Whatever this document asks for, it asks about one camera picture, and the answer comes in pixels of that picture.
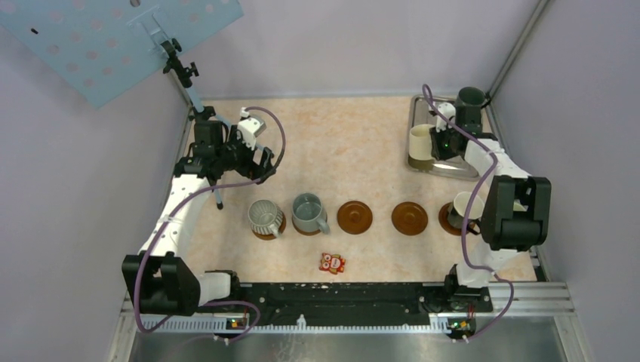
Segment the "light green mug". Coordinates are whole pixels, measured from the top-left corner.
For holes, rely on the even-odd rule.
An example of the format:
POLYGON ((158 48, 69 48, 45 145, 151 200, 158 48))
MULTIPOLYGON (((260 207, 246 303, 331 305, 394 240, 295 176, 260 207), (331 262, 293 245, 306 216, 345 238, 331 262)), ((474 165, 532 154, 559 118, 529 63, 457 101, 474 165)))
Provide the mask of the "light green mug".
POLYGON ((522 205, 519 201, 514 201, 513 202, 512 209, 515 212, 526 212, 527 211, 527 208, 524 205, 522 205))

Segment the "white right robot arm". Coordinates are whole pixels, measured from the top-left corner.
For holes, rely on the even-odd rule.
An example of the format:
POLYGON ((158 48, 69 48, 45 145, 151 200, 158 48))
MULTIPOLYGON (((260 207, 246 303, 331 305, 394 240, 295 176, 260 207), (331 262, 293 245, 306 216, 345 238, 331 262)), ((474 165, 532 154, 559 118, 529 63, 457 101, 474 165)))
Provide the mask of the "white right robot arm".
POLYGON ((551 182, 522 170, 491 133, 473 140, 452 128, 433 128, 429 133, 435 159, 460 156, 490 186, 486 199, 476 192, 461 192, 438 215, 445 230, 461 238, 468 233, 482 237, 472 251, 463 252, 463 261, 445 278, 444 304, 462 311, 480 297, 496 270, 546 240, 551 182))

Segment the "black mug white inside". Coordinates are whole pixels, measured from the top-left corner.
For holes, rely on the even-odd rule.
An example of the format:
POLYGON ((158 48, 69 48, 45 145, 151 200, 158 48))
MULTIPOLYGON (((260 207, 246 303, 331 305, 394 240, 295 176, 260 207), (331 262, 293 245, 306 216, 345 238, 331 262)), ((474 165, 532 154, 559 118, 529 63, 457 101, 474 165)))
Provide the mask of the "black mug white inside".
POLYGON ((473 195, 471 192, 460 192, 451 202, 463 218, 467 216, 468 226, 481 219, 485 202, 479 196, 473 195))

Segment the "dark green mug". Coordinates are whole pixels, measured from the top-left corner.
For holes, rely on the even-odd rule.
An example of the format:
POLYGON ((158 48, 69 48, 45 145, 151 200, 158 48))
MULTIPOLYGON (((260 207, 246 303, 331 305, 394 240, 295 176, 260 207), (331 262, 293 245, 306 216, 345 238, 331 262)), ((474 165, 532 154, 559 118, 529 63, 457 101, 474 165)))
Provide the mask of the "dark green mug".
POLYGON ((469 134, 482 132, 482 107, 485 93, 476 87, 463 87, 454 101, 455 124, 469 134))

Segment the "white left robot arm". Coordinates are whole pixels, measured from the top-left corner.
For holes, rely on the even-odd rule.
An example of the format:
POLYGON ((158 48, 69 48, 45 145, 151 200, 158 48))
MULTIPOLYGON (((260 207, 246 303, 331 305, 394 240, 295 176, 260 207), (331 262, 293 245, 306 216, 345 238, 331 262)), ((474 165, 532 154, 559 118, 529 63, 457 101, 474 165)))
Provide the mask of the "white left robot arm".
POLYGON ((263 120, 251 116, 237 124, 195 123, 195 139, 174 166, 171 190, 152 234, 137 254, 122 262, 129 296, 139 314, 190 316, 210 301, 227 312, 241 305, 242 292, 233 286, 232 272, 196 275, 184 256, 206 201, 215 196, 223 206, 217 183, 224 173, 236 172, 247 185, 273 173, 272 150, 257 144, 265 129, 263 120))

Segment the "cream mug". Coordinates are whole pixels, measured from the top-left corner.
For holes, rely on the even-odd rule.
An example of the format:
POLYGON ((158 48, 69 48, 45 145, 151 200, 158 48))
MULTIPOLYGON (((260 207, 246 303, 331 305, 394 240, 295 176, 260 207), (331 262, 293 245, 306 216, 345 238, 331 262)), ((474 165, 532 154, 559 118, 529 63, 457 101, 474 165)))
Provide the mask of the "cream mug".
POLYGON ((408 134, 408 163, 418 170, 431 170, 434 158, 432 156, 431 130, 432 124, 413 126, 408 134))

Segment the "silver metal tray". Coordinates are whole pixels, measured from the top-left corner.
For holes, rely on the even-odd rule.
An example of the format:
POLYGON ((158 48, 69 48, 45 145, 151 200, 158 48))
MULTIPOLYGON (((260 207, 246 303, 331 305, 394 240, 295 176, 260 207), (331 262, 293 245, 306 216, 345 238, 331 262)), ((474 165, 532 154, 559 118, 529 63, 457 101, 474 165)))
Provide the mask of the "silver metal tray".
MULTIPOLYGON (((434 158, 422 160, 411 157, 410 151, 414 148, 411 146, 411 142, 417 141, 421 143, 426 140, 428 136, 427 131, 437 125, 437 117, 422 95, 418 94, 412 98, 408 113, 408 135, 405 152, 406 165, 410 170, 415 172, 429 173, 434 176, 443 176, 465 181, 477 181, 480 178, 478 171, 460 156, 444 161, 434 158)), ((418 151, 425 150, 422 146, 418 146, 415 149, 418 151)))

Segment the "grey blue mug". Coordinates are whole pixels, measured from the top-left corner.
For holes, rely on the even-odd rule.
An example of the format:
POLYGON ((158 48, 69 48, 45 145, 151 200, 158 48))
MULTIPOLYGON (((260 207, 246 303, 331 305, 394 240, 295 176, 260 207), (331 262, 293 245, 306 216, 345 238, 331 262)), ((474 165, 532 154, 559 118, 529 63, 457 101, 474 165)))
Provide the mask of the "grey blue mug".
POLYGON ((331 230, 328 225, 328 214, 320 198, 313 193, 298 195, 292 204, 294 222, 317 223, 322 234, 328 235, 331 230))

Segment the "blue perforated panel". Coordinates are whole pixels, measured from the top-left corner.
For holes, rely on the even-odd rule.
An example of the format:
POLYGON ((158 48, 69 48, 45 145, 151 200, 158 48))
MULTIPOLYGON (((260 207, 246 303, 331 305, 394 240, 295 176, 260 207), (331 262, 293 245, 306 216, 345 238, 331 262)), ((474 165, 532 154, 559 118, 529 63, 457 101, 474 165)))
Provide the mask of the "blue perforated panel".
POLYGON ((1 3, 1 25, 100 108, 244 14, 237 1, 1 3))

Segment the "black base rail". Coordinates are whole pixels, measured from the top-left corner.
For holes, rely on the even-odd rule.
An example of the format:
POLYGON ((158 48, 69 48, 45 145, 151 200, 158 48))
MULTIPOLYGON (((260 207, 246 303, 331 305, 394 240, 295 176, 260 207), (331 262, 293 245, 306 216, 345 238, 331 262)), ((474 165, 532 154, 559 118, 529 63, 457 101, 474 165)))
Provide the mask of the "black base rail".
POLYGON ((225 300, 260 307, 395 306, 430 313, 487 313, 494 310, 487 287, 467 288, 430 282, 240 283, 225 300))

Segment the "red owl toy block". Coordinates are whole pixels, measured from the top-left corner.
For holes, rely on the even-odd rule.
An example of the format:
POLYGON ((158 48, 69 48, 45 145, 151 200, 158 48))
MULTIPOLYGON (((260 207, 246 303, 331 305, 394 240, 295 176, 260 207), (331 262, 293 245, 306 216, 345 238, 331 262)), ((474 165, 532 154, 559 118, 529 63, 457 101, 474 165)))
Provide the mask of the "red owl toy block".
POLYGON ((338 275, 344 272, 345 266, 346 259, 340 254, 322 253, 318 269, 322 272, 338 275))

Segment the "grey ribbed mug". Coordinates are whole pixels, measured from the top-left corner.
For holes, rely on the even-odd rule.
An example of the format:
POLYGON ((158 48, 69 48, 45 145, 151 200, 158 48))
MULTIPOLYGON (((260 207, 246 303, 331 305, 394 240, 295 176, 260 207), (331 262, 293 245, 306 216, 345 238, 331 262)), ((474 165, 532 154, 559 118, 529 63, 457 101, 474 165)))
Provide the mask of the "grey ribbed mug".
POLYGON ((251 231, 262 235, 273 234, 280 238, 282 235, 279 234, 278 228, 283 219, 285 219, 284 212, 273 201, 258 200, 248 209, 248 221, 251 231))

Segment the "brown wooden coaster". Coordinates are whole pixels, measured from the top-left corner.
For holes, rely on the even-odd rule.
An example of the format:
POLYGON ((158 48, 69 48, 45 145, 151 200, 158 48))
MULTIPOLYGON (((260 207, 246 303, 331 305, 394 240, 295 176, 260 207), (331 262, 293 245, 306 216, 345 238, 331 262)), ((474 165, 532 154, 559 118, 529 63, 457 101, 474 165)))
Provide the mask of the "brown wooden coaster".
MULTIPOLYGON (((287 220, 283 219, 282 224, 278 228, 278 232, 279 232, 280 235, 282 235, 284 233, 284 231, 286 229, 286 226, 287 226, 287 220)), ((273 234, 262 235, 262 234, 259 234, 259 233, 255 232, 255 231, 252 231, 252 233, 256 238, 259 238, 260 240, 264 240, 264 241, 271 241, 271 240, 274 240, 274 239, 277 238, 273 234)))
POLYGON ((338 226, 346 233, 360 235, 373 223, 371 208, 362 201, 347 201, 337 211, 338 226))
POLYGON ((322 233, 322 230, 317 223, 301 223, 294 222, 295 230, 305 236, 313 236, 322 233))
POLYGON ((463 217, 454 207, 453 202, 443 205, 438 212, 438 222, 440 226, 449 234, 461 236, 463 217))
POLYGON ((398 232, 408 236, 419 235, 429 223, 426 210, 412 201, 397 204, 392 211, 391 220, 398 232))

